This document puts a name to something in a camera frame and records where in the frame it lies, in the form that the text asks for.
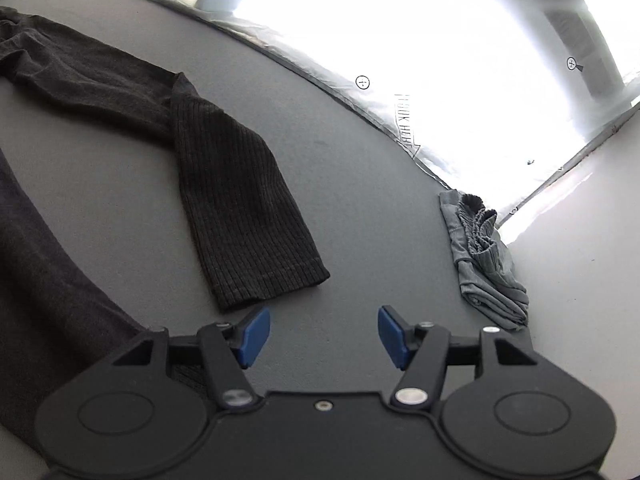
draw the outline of silver screw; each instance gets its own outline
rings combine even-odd
[[[314,406],[319,412],[329,412],[334,407],[334,404],[330,400],[318,400]]]
[[[254,396],[246,390],[227,390],[222,394],[222,400],[227,406],[240,408],[250,404],[254,400]]]
[[[402,388],[402,390],[396,391],[396,400],[410,406],[422,404],[428,398],[427,392],[420,388]]]

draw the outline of white plastic sheet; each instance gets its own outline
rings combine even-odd
[[[231,31],[503,219],[640,95],[640,0],[242,0]]]

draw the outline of gray surface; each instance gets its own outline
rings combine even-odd
[[[258,391],[388,394],[399,373],[378,340],[381,304],[459,335],[488,324],[460,296],[438,205],[443,188],[388,137],[306,80],[145,0],[0,5],[185,72],[203,97],[271,147],[332,276],[268,302],[271,338],[249,372]],[[50,110],[5,80],[0,117],[0,146],[21,185],[68,254],[111,299],[141,323],[174,334],[222,318],[191,243],[171,152]],[[528,340],[527,333],[520,337]],[[11,444],[0,434],[0,449]],[[11,456],[0,465],[0,479],[33,477],[35,462],[3,452]]]

